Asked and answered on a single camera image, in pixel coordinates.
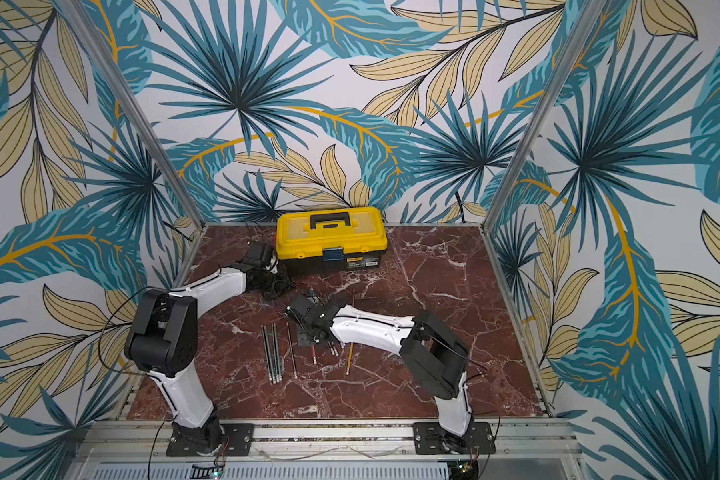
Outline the dark blue capped pencil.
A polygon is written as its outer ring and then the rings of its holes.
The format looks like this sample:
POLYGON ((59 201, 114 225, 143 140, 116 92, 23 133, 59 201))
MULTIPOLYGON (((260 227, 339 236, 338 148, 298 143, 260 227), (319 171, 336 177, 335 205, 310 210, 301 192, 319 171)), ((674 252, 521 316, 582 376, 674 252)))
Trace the dark blue capped pencil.
POLYGON ((288 343, 289 343, 289 358, 291 361, 293 378, 298 379, 298 368, 297 368, 295 352, 294 352, 294 347, 296 346, 296 344, 294 342, 291 327, 286 327, 286 333, 287 333, 287 338, 288 338, 288 343))

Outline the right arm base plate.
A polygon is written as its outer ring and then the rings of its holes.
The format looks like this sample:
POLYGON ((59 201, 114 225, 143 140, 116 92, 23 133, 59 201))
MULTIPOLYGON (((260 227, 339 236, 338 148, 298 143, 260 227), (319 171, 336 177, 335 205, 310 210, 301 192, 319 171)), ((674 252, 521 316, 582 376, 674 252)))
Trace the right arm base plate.
POLYGON ((412 428, 418 455, 493 455, 496 452, 495 435, 487 422, 471 421, 461 436, 447 432, 437 422, 416 422, 412 428))

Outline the green pencil with eraser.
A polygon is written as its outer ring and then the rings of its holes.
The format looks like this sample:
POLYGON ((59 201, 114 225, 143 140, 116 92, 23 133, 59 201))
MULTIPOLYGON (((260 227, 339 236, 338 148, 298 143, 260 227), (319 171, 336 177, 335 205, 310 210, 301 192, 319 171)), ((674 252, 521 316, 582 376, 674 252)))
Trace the green pencil with eraser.
POLYGON ((276 356, 276 366, 277 366, 277 370, 278 370, 278 383, 280 383, 280 382, 282 382, 282 380, 284 378, 283 358, 282 358, 280 348, 279 348, 278 335, 275 333, 274 337, 275 337, 274 338, 274 349, 275 349, 275 356, 276 356))

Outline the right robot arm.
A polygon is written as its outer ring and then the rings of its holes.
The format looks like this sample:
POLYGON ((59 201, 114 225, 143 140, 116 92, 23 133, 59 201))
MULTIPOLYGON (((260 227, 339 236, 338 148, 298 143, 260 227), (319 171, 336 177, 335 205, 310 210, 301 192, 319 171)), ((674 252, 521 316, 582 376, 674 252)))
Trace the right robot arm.
POLYGON ((400 357, 435 398, 444 439, 463 442, 474 422, 467 393, 468 348, 437 315, 388 316, 355 308, 340 297, 317 303, 298 295, 286 314, 316 343, 373 347, 400 357))

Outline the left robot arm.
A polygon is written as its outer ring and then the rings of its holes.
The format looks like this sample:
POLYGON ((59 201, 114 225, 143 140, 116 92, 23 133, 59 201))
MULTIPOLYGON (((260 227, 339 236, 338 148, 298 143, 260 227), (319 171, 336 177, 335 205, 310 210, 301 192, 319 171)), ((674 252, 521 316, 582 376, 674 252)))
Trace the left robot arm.
POLYGON ((208 455, 224 442, 217 409, 195 368, 199 319, 245 293, 276 299, 290 286, 283 267, 237 263, 176 289, 143 294, 124 354, 156 384, 171 410, 174 437, 191 450, 208 455))

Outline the dark blue printed pencil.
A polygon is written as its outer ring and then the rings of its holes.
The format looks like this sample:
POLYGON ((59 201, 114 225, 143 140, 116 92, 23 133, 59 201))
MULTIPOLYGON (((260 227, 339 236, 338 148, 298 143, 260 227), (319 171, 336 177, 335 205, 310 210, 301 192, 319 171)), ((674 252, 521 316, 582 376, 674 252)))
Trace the dark blue printed pencil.
POLYGON ((273 349, 273 363, 274 363, 274 370, 275 370, 275 382, 280 383, 283 379, 283 373, 282 373, 282 359, 280 356, 279 351, 279 342, 278 342, 278 331, 277 331, 277 325, 273 324, 272 327, 272 349, 273 349))

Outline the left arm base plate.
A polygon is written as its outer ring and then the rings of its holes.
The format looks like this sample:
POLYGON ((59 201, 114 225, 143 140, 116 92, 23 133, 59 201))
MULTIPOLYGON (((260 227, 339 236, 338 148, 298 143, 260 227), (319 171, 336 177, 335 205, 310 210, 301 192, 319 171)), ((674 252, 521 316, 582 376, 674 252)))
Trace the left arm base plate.
POLYGON ((212 424, 190 429, 173 424, 168 457, 247 457, 255 426, 252 423, 212 424))

